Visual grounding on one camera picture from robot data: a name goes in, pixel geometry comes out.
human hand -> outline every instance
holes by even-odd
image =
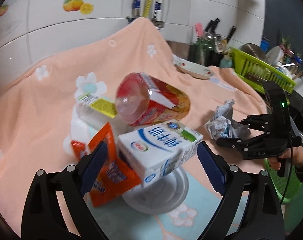
[[[290,149],[286,149],[283,155],[279,156],[281,159],[287,159],[290,158]],[[279,171],[281,164],[278,161],[278,157],[269,158],[268,159],[269,164],[272,169],[275,171]],[[294,147],[293,148],[293,165],[297,168],[301,168],[303,166],[303,147]]]

milk carton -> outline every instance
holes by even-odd
[[[197,153],[203,135],[170,120],[119,136],[119,148],[148,186],[171,173]]]

person's wrist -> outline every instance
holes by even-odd
[[[297,168],[303,166],[303,147],[294,148],[293,165]]]

orange snack bag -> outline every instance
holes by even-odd
[[[105,124],[92,138],[88,144],[89,152],[91,153],[101,141],[107,144],[108,158],[90,191],[94,207],[105,204],[141,184],[136,172],[117,156],[114,136],[109,123]],[[82,142],[72,141],[72,147],[79,160],[83,155],[88,154],[86,145]]]

blue gripper pad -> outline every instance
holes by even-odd
[[[100,142],[92,154],[85,155],[79,161],[77,168],[81,177],[80,193],[82,196],[90,192],[108,154],[107,144]]]
[[[209,146],[202,142],[198,145],[197,155],[202,164],[213,189],[224,195],[226,192],[227,173],[224,170],[229,167],[223,157],[214,155]]]

